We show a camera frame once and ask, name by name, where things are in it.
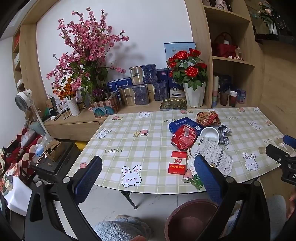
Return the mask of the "crushed red cola can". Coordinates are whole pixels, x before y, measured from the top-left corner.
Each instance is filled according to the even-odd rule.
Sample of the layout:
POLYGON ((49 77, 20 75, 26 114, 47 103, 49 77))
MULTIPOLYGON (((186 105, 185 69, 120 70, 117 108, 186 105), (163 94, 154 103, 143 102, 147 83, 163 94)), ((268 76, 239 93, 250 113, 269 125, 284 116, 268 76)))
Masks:
POLYGON ((197 131, 189 125, 182 125, 173 134, 171 144, 179 151, 186 151, 195 143, 197 139, 197 131))

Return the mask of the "dark red trash bin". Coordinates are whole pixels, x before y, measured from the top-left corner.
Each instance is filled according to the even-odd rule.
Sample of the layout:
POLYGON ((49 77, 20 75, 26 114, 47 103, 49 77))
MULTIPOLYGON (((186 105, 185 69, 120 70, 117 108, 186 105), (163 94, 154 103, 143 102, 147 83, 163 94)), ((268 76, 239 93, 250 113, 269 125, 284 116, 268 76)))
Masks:
POLYGON ((165 224, 166 240, 196 240, 217 210, 206 199, 188 201, 175 209, 165 224))

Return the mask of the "white instant noodle lid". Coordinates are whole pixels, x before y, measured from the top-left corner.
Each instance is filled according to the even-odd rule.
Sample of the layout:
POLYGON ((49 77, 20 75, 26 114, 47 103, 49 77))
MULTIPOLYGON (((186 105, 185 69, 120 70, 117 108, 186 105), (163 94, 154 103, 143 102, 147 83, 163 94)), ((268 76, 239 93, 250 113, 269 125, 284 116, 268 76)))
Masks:
POLYGON ((218 144, 207 137, 199 136, 195 144, 188 151, 189 159, 202 155, 209 165, 217 168, 224 176, 229 176, 233 159, 218 144))

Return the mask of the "red cigarette box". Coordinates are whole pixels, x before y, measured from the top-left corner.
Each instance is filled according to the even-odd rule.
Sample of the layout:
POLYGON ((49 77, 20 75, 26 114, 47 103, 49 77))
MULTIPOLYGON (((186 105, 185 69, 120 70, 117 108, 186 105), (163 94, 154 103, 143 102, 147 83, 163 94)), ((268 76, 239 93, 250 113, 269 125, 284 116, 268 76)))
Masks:
POLYGON ((180 151, 172 151, 169 161, 168 173, 184 175, 186 173, 187 153, 180 151))

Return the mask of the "black folding table leg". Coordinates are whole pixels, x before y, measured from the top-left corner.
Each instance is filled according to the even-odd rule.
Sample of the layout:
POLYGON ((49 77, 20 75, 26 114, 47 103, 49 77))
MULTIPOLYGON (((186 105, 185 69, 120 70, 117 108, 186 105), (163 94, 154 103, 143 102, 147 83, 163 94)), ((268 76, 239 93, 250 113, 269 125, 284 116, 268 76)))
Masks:
POLYGON ((134 204, 134 202, 130 198, 131 193, 129 191, 121 191, 121 193, 126 198, 126 200, 130 203, 133 209, 137 210, 138 207, 134 204))

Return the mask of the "white green paper cup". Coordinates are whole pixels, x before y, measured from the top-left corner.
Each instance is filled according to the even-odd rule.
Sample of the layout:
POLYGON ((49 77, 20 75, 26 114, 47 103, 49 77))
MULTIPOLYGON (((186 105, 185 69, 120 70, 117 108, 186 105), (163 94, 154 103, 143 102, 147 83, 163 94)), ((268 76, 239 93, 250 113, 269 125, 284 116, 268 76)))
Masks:
POLYGON ((220 142, 220 135, 216 128, 212 126, 207 126, 203 128, 203 130, 200 133, 201 137, 208 138, 209 140, 215 142, 216 144, 219 144, 220 142))

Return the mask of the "crumpled grey paper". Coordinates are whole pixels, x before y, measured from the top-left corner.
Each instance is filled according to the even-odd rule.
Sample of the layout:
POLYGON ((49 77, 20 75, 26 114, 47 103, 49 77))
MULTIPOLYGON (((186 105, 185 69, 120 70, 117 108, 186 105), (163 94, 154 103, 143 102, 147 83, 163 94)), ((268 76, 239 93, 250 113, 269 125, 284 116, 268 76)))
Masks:
POLYGON ((220 124, 217 127, 217 131, 219 133, 219 144, 221 145, 229 145, 229 137, 228 135, 231 133, 231 130, 228 126, 220 124))

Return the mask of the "crumpled red snack bag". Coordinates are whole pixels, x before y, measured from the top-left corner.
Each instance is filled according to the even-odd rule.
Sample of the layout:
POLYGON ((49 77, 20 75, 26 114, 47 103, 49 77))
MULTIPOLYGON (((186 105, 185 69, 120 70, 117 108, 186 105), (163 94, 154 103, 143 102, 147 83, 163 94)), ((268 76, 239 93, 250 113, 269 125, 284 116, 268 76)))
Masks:
POLYGON ((212 126, 221 124, 219 116, 215 111, 205 111, 198 113, 196 116, 196 122, 201 124, 202 126, 212 126))

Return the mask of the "blue coffee box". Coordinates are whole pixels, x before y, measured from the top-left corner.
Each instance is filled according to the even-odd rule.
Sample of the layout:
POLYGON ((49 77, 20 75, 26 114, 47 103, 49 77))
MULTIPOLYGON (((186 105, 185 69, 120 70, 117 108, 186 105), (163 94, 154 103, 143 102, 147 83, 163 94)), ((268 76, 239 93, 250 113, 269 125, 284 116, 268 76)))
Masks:
POLYGON ((174 134, 183 125, 191 126, 192 128, 194 128, 197 131, 198 135, 204 129, 204 126, 202 126, 201 124, 195 122, 194 120, 192 120, 188 117, 178 119, 178 120, 170 122, 168 124, 169 130, 172 134, 174 134))

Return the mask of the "dark drink cup white lid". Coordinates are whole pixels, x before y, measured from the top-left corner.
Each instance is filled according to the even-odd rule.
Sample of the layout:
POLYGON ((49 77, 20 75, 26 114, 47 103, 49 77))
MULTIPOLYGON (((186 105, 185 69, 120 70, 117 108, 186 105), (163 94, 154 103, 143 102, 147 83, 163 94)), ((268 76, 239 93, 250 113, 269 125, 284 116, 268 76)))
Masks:
POLYGON ((236 91, 230 91, 229 105, 231 107, 235 107, 236 106, 237 95, 238 95, 238 93, 236 91))

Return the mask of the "white cylindrical vase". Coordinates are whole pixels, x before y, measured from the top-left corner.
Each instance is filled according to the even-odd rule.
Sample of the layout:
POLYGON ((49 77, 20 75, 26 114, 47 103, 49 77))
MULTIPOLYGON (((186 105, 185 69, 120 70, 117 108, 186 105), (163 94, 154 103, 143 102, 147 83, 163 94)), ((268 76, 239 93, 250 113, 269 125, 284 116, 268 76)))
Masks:
POLYGON ((79 107, 74 98, 67 100, 68 107, 73 116, 78 116, 80 113, 79 107))

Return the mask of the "white rose flower pot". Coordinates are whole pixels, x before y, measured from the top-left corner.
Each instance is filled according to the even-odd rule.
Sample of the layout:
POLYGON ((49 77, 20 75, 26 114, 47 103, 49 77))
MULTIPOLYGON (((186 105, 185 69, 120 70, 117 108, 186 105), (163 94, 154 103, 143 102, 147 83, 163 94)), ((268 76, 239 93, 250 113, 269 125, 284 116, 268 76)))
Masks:
POLYGON ((193 108, 199 108, 203 105, 206 84, 198 86, 196 90, 189 87, 187 83, 183 83, 187 105, 193 108))

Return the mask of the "stack of pastel cups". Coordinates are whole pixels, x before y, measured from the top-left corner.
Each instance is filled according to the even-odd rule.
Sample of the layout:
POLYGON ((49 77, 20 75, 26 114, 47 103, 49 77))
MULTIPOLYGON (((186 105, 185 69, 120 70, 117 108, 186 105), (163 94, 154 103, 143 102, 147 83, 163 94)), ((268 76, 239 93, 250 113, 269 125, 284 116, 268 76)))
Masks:
POLYGON ((213 93, 212 93, 212 107, 217 105, 217 96, 219 90, 219 76, 213 76, 213 93))

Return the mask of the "green foil tray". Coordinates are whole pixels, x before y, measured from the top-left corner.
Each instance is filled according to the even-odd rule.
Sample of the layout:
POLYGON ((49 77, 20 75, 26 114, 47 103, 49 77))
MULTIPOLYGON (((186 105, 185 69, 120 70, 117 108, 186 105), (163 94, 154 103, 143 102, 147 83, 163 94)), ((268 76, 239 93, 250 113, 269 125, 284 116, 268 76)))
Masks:
POLYGON ((182 110, 187 109, 185 98, 168 98, 161 103, 160 110, 182 110))

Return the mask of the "orange flower bunch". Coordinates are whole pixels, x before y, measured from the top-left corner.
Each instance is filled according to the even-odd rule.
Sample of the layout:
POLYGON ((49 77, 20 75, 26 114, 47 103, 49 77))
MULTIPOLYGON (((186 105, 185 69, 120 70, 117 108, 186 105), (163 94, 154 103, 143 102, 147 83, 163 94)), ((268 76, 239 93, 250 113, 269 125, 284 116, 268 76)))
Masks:
POLYGON ((74 98, 78 88, 79 86, 72 77, 64 77, 60 83, 57 80, 52 83, 53 94, 60 100, 74 98))

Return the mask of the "blue gold gift box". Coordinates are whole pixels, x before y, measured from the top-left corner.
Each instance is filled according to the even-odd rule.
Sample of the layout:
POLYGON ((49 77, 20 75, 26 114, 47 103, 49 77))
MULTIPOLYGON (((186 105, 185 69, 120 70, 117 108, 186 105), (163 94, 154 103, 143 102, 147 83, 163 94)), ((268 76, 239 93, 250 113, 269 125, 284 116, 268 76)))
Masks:
POLYGON ((125 86, 119 92, 127 106, 147 105, 150 102, 146 85, 125 86))

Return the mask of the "white desk fan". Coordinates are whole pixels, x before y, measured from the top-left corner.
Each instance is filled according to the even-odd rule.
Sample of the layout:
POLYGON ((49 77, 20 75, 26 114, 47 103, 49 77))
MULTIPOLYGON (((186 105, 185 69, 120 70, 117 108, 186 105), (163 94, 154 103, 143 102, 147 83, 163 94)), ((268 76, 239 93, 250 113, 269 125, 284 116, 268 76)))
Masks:
POLYGON ((15 97, 15 103, 16 103, 17 107, 24 112, 26 112, 27 110, 29 110, 31 108, 31 110, 36 115, 36 117, 37 117, 39 123, 41 124, 46 135, 50 136, 48 130, 46 129, 46 127, 39 115, 39 111, 37 110, 37 108, 34 104, 32 90, 26 89, 25 91, 18 92, 15 97))

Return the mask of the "red rose bouquet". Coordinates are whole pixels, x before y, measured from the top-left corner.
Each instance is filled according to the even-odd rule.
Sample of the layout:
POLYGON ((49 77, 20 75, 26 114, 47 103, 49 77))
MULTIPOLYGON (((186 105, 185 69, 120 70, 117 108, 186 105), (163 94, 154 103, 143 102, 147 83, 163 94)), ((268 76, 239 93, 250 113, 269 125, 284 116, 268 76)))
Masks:
POLYGON ((190 48, 181 50, 166 61, 169 76, 177 84, 187 84, 196 91, 207 82, 207 65, 200 59, 201 52, 190 48))

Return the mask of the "red basket on shelf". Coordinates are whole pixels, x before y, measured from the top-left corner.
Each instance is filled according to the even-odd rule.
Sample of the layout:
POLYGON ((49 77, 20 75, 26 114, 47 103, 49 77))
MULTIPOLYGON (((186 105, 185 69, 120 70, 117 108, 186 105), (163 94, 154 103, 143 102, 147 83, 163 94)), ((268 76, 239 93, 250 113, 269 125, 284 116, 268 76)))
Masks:
POLYGON ((223 58, 234 58, 236 53, 236 46, 232 44, 232 37, 227 32, 220 33, 214 40, 213 55, 223 58))

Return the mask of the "pink cherry blossom bouquet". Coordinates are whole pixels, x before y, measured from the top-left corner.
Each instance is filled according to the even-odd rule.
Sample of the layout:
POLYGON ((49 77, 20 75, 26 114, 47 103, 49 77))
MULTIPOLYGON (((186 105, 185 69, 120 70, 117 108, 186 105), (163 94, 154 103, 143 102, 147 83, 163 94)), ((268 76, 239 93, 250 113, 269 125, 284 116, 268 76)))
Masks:
POLYGON ((127 42, 129 37, 124 30, 117 34, 112 32, 113 27, 107 24, 107 13, 103 9, 100 19, 96 18, 91 8, 86 11, 88 16, 72 11, 71 14, 79 18, 77 23, 58 20, 59 36, 72 51, 56 58, 56 67, 47 73, 46 78, 52 83, 55 80, 60 83, 64 77, 72 77, 79 86, 77 92, 96 101, 98 95, 105 93, 109 71, 126 73, 125 69, 108 64, 107 55, 116 43, 127 42))

